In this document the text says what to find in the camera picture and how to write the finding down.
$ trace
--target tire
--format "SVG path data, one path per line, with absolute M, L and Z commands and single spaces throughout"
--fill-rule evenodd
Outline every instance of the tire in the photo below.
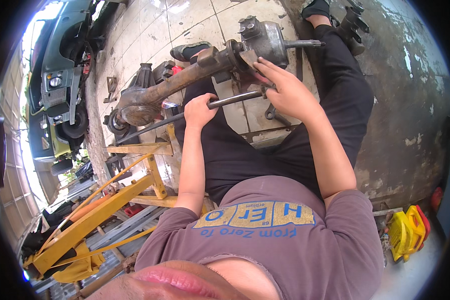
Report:
M 63 132 L 72 139 L 78 139 L 85 134 L 88 127 L 88 116 L 83 106 L 76 107 L 75 110 L 75 124 L 70 125 L 70 122 L 62 123 Z
M 50 173 L 52 174 L 52 176 L 57 176 L 59 174 L 67 172 L 68 170 L 71 170 L 72 168 L 73 168 L 72 159 L 64 159 L 54 164 L 50 168 Z

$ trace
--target black pants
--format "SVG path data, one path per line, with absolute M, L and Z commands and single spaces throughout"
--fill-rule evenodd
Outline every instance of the black pants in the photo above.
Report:
M 320 91 L 320 105 L 354 167 L 367 132 L 373 92 L 358 62 L 333 27 L 320 25 L 315 29 L 315 36 L 326 43 L 320 50 L 322 74 L 327 83 L 325 90 Z M 211 79 L 188 86 L 183 105 L 205 93 L 216 94 Z M 184 119 L 175 122 L 175 134 L 182 146 L 185 126 Z M 321 198 L 309 136 L 303 123 L 285 138 L 273 154 L 264 155 L 228 126 L 224 111 L 219 108 L 216 116 L 203 128 L 201 142 L 205 160 L 205 191 L 218 205 L 235 184 L 265 175 L 292 178 Z

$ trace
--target tiled floor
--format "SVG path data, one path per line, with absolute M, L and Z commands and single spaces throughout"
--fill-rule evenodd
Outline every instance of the tiled floor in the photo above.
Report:
M 100 116 L 109 113 L 117 102 L 104 104 L 107 97 L 107 76 L 118 78 L 114 97 L 126 87 L 135 75 L 140 63 L 152 63 L 152 67 L 165 60 L 173 60 L 169 51 L 175 46 L 209 41 L 218 50 L 225 48 L 228 39 L 240 40 L 238 20 L 256 15 L 258 20 L 277 22 L 285 39 L 297 39 L 292 23 L 283 7 L 274 0 L 131 0 L 125 12 L 112 26 L 105 45 L 105 60 L 97 65 L 97 102 Z M 287 70 L 295 73 L 295 50 L 289 50 L 290 65 Z M 186 63 L 176 61 L 178 65 Z M 306 57 L 303 62 L 303 78 L 318 98 L 315 80 Z M 220 98 L 233 95 L 231 81 L 216 84 Z M 185 91 L 170 96 L 169 100 L 181 103 Z M 251 99 L 224 107 L 229 125 L 239 134 L 282 127 L 276 120 L 269 121 L 264 112 L 270 102 L 261 98 Z M 292 124 L 299 121 L 287 117 Z M 103 126 L 105 143 L 113 141 L 113 135 Z M 140 137 L 142 142 L 154 142 L 162 132 Z

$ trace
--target red object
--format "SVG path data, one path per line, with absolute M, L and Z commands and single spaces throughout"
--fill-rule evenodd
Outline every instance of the red object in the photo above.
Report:
M 440 202 L 442 201 L 442 197 L 444 196 L 444 191 L 441 187 L 435 189 L 432 194 L 432 199 L 430 200 L 430 205 L 432 206 L 435 212 L 438 211 L 438 207 L 440 206 Z
M 88 74 L 90 72 L 90 61 L 91 56 L 90 54 L 87 54 L 87 62 L 83 66 L 83 74 Z
M 130 207 L 127 207 L 124 209 L 126 215 L 129 216 L 130 218 L 133 217 L 134 215 L 140 213 L 143 210 L 144 210 L 144 208 L 138 204 L 135 204 L 134 206 L 130 206 Z
M 173 71 L 173 75 L 177 74 L 178 72 L 180 72 L 181 70 L 183 70 L 183 67 L 180 66 L 174 66 L 172 67 L 172 71 Z
M 420 208 L 420 206 L 416 205 L 416 210 L 418 211 L 418 214 L 420 215 L 420 218 L 422 219 L 423 225 L 425 226 L 425 237 L 423 237 L 423 242 L 420 245 L 420 247 L 418 248 L 418 251 L 420 251 L 423 248 L 423 243 L 429 237 L 429 233 L 430 233 L 431 228 L 430 228 L 430 222 L 427 219 L 427 217 L 425 216 L 425 214 L 422 212 L 422 209 Z

